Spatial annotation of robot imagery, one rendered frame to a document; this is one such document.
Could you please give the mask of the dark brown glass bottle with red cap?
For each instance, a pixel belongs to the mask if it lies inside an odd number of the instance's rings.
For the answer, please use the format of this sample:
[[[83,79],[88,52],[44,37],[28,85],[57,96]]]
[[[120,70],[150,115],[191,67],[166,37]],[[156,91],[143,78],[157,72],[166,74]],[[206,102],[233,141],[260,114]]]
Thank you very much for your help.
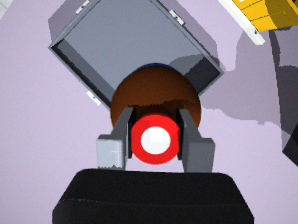
[[[139,160],[153,165],[164,164],[179,152],[176,109],[187,109],[197,128],[202,114],[193,84],[163,63],[145,64],[121,81],[110,105],[113,128],[125,107],[136,108],[132,152]]]

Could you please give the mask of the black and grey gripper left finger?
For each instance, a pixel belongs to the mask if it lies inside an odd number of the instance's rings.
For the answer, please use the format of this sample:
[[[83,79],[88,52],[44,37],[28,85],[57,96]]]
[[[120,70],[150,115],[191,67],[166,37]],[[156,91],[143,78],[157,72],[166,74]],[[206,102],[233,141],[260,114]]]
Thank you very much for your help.
[[[125,170],[132,152],[132,126],[136,108],[125,107],[110,134],[100,134],[96,140],[98,169]]]

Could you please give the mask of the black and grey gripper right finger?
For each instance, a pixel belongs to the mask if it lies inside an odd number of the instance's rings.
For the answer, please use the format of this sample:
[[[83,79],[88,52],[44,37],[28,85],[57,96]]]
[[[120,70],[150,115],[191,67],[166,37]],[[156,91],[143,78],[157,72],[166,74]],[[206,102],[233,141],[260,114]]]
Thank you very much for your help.
[[[215,142],[202,138],[189,111],[176,109],[176,123],[180,128],[178,160],[182,160],[184,172],[212,173]]]

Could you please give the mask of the yellow crate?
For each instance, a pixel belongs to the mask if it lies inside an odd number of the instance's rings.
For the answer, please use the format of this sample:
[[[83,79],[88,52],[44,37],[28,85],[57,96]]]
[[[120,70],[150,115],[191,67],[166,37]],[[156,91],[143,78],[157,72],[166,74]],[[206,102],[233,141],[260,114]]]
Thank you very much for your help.
[[[298,25],[298,0],[232,0],[258,32]]]

